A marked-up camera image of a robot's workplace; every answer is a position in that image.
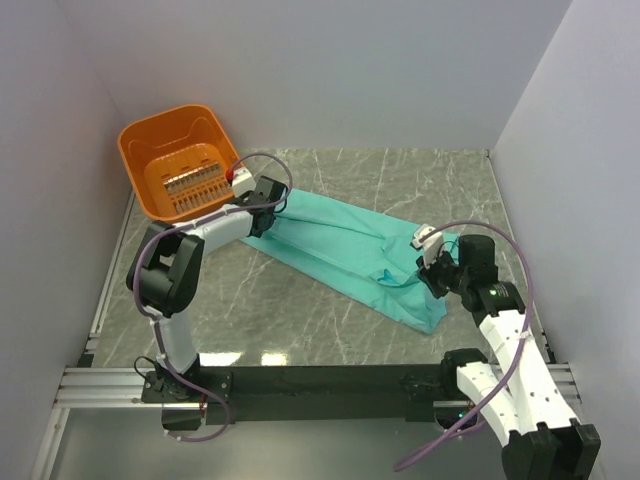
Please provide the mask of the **teal t-shirt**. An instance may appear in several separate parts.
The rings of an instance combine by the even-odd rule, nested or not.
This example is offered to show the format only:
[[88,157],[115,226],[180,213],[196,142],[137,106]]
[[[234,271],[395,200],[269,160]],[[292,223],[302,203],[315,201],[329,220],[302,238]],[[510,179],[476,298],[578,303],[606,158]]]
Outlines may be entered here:
[[261,237],[243,242],[351,299],[431,334],[447,315],[417,275],[419,226],[295,189]]

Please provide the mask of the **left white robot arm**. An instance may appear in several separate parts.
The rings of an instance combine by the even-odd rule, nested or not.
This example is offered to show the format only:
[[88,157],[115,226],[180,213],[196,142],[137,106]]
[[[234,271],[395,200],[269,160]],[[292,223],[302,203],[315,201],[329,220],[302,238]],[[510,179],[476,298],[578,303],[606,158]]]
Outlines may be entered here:
[[200,388],[199,353],[192,337],[189,305],[203,258],[237,240],[261,237],[285,208],[291,187],[267,176],[216,211],[191,221],[148,227],[126,278],[139,312],[156,340],[157,368],[176,401],[193,399]]

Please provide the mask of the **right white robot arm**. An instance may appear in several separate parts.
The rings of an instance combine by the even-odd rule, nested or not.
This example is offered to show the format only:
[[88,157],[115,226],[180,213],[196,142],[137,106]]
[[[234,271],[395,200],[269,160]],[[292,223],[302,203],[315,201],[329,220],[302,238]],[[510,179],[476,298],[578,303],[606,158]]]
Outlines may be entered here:
[[584,424],[557,386],[529,326],[529,309],[515,285],[500,280],[495,243],[463,235],[454,254],[441,233],[422,226],[411,245],[420,251],[417,276],[431,294],[458,295],[501,368],[468,351],[449,352],[439,387],[452,399],[466,396],[501,444],[509,479],[587,479],[601,447],[592,424]]

